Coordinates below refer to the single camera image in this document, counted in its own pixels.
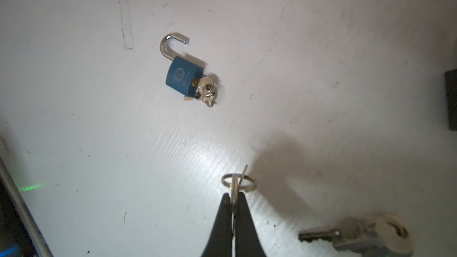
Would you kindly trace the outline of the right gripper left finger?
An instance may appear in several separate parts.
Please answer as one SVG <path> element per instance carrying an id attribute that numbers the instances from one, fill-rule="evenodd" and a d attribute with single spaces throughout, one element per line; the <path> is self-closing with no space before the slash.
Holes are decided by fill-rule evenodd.
<path id="1" fill-rule="evenodd" d="M 229 194 L 225 193 L 201 257 L 231 257 L 232 240 L 232 205 Z"/>

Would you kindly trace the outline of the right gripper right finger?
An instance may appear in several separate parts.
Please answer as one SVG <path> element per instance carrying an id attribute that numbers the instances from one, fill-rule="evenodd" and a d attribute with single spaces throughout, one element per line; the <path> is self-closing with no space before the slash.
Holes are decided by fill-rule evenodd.
<path id="1" fill-rule="evenodd" d="M 236 257 L 266 257 L 259 241 L 244 193 L 238 193 L 234 215 L 234 248 Z"/>

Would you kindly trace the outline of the blue small padlock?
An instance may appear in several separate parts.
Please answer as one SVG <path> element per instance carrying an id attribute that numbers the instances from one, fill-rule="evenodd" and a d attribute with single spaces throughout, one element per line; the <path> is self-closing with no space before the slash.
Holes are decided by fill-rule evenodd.
<path id="1" fill-rule="evenodd" d="M 204 75 L 204 68 L 185 59 L 170 48 L 170 42 L 176 40 L 187 45 L 189 38 L 180 33 L 170 33 L 163 37 L 159 50 L 171 60 L 165 84 L 184 96 L 185 101 L 197 100 L 207 107 L 213 107 L 217 97 L 217 87 L 212 78 Z"/>

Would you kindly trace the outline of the black padlock with keys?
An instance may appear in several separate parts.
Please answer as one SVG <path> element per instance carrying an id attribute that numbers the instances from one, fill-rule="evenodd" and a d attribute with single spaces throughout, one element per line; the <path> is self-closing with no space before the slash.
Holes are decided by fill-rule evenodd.
<path id="1" fill-rule="evenodd" d="M 447 118 L 449 129 L 457 130 L 457 69 L 445 73 Z"/>

